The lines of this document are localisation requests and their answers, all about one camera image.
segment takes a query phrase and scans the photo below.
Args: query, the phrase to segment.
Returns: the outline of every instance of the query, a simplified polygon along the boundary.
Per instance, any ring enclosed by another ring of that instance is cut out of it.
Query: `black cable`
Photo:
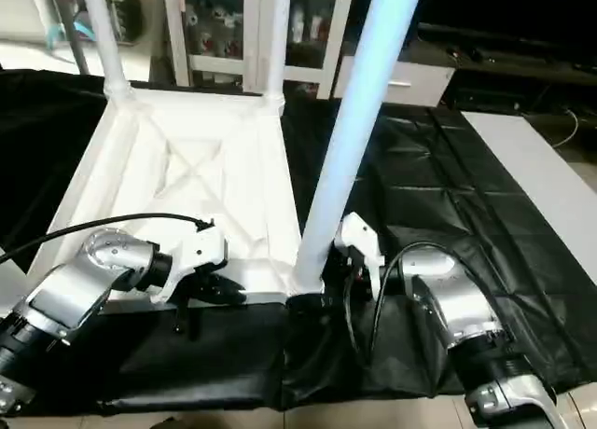
[[[348,275],[348,278],[344,282],[344,294],[342,298],[342,303],[344,305],[344,320],[346,321],[346,328],[348,329],[348,337],[351,340],[351,345],[353,347],[354,356],[356,361],[361,367],[365,367],[368,363],[368,359],[363,355],[361,349],[358,346],[358,342],[356,341],[356,336],[354,335],[354,327],[353,327],[353,314],[351,312],[351,292],[353,290],[354,279],[357,275],[357,269],[352,269],[351,273]]]
[[[466,263],[466,261],[464,261],[462,259],[461,256],[459,256],[458,254],[456,254],[454,251],[450,250],[446,246],[438,244],[436,242],[427,242],[427,241],[413,242],[411,244],[404,246],[394,256],[394,258],[392,258],[392,261],[390,261],[390,264],[388,264],[388,267],[382,277],[382,284],[380,287],[380,296],[378,297],[377,302],[375,304],[375,312],[373,314],[373,325],[371,326],[371,334],[370,334],[370,339],[369,339],[369,351],[368,351],[369,360],[373,359],[373,352],[375,351],[375,340],[377,339],[377,333],[378,333],[378,329],[379,329],[379,325],[380,325],[380,317],[382,315],[382,305],[383,305],[383,298],[385,295],[385,286],[387,285],[388,279],[390,278],[390,273],[396,267],[396,264],[397,264],[398,265],[397,277],[401,282],[404,283],[404,277],[402,276],[402,256],[408,250],[413,249],[415,247],[435,247],[435,248],[445,252],[447,255],[454,257],[460,264],[462,264],[462,266],[467,270],[467,272],[471,275],[471,277],[476,280],[475,284],[477,287],[479,287],[479,289],[481,289],[481,292],[483,293],[483,295],[486,295],[487,291],[485,291],[484,290],[485,288],[482,287],[482,284],[479,281],[479,276],[475,273],[475,271],[472,270],[472,268],[468,265],[468,263]]]
[[[572,399],[572,404],[575,405],[576,415],[578,415],[578,418],[580,419],[582,428],[587,429],[587,425],[585,424],[585,420],[582,418],[582,413],[580,413],[580,409],[578,408],[578,405],[576,404],[576,400],[575,400],[574,396],[572,394],[568,394],[568,396],[570,396],[570,399]]]
[[[390,261],[390,264],[388,264],[388,267],[386,268],[385,272],[383,273],[382,283],[380,286],[380,296],[377,298],[377,301],[375,303],[375,312],[373,313],[373,325],[371,326],[371,334],[369,335],[369,352],[368,352],[369,361],[373,360],[373,352],[375,351],[375,340],[377,338],[377,331],[378,331],[378,327],[380,325],[380,317],[382,315],[382,305],[383,305],[383,299],[385,296],[385,286],[388,284],[388,278],[390,278],[390,272],[394,269],[394,267],[396,266],[396,263],[398,263],[398,262],[401,263],[402,256],[407,251],[407,249],[412,247],[412,245],[414,245],[414,244],[409,244],[409,245],[403,247],[400,250],[400,252],[398,252],[392,258],[392,261]],[[401,272],[400,266],[398,266],[398,278],[402,280],[402,272]]]
[[[578,127],[580,126],[580,121],[578,120],[578,117],[576,116],[576,114],[570,110],[570,109],[566,109],[566,114],[570,115],[574,120],[575,120],[575,127],[572,130],[572,132],[570,132],[570,134],[564,138],[563,140],[561,140],[558,143],[554,143],[553,145],[551,145],[551,147],[553,147],[554,149],[565,145],[566,143],[568,143],[570,140],[572,140],[573,138],[575,138],[576,133],[578,132]]]
[[[60,230],[52,231],[51,233],[48,233],[47,235],[40,236],[39,238],[35,238],[34,240],[29,241],[28,243],[26,243],[20,247],[17,247],[16,249],[6,252],[2,256],[0,256],[0,264],[6,263],[10,259],[19,255],[20,253],[24,252],[25,250],[30,249],[31,247],[41,245],[44,242],[55,240],[57,238],[60,238],[61,236],[68,235],[70,233],[76,233],[78,231],[86,230],[88,228],[105,226],[107,224],[114,224],[116,222],[132,221],[135,219],[157,218],[157,217],[192,222],[193,224],[195,224],[195,226],[197,226],[197,230],[203,230],[205,228],[210,227],[210,224],[207,224],[206,222],[201,221],[200,219],[190,217],[190,216],[184,216],[183,214],[173,214],[173,213],[124,214],[122,216],[114,216],[114,217],[107,217],[105,219],[97,219],[95,221],[86,222],[84,224],[78,224],[76,226],[61,228]]]

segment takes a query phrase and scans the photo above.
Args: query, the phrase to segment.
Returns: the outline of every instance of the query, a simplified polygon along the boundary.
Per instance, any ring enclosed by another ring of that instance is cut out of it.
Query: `black tablecloth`
[[[0,245],[47,228],[104,108],[101,87],[97,78],[0,74],[9,99],[0,105],[0,163],[8,177]],[[301,99],[286,105],[284,137],[301,225],[337,108]],[[346,211],[378,231],[388,257],[427,240],[465,258],[558,391],[595,378],[597,289],[459,113],[384,107]],[[31,255],[18,262],[26,267]],[[340,279],[328,269],[326,281],[333,290]],[[359,334],[365,333],[372,305],[354,307]],[[368,370],[354,360],[337,307],[295,299],[288,306],[192,310],[191,319],[199,328],[193,340],[173,333],[170,311],[101,316],[64,350],[28,412],[283,409],[461,392],[436,338],[415,325],[399,294],[385,300]]]

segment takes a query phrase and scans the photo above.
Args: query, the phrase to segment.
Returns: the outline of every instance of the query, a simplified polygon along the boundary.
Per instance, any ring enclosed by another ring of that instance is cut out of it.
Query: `white drawer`
[[[334,89],[334,98],[341,98],[348,84],[354,57],[344,56]],[[448,87],[454,69],[411,62],[396,62],[384,101],[393,104],[436,106]]]

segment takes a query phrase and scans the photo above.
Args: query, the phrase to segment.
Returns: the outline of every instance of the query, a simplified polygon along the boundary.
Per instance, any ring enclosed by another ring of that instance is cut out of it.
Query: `white cylindrical column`
[[[129,95],[131,86],[124,77],[105,0],[85,0],[85,3],[90,13],[91,26],[104,68],[104,93],[117,100],[125,98]]]
[[[299,293],[321,290],[330,244],[418,1],[371,0],[298,250],[294,275]]]
[[[286,37],[288,35],[288,15],[290,0],[275,0],[273,6],[273,24],[270,47],[270,67],[268,84],[264,93],[265,99],[274,104],[284,106],[284,67],[286,60]]]

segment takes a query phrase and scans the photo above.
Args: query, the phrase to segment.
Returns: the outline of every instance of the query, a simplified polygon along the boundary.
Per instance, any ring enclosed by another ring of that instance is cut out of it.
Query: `white pole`
[[[176,85],[189,87],[190,78],[188,73],[187,45],[185,44],[185,24],[182,19],[185,0],[164,0],[164,5],[166,6],[166,19],[168,20],[168,32],[170,33],[170,50],[172,52]]]
[[[298,250],[299,293],[321,290],[321,273],[419,0],[371,0],[351,78]]]
[[[273,30],[269,55],[268,83],[264,97],[270,104],[279,107],[280,113],[284,109],[284,67],[286,60],[286,37],[288,35],[288,15],[290,0],[274,0]]]
[[[88,75],[90,73],[90,69],[87,66],[85,54],[83,53],[81,42],[75,30],[75,24],[73,23],[73,13],[68,6],[68,0],[54,0],[54,3],[56,4],[58,16],[60,17],[60,21],[64,27],[66,39],[68,39],[68,43],[73,51],[78,72],[81,75]]]
[[[124,77],[105,0],[85,0],[85,3],[90,13],[91,26],[104,67],[104,93],[115,100],[126,98],[131,91],[131,86]]]

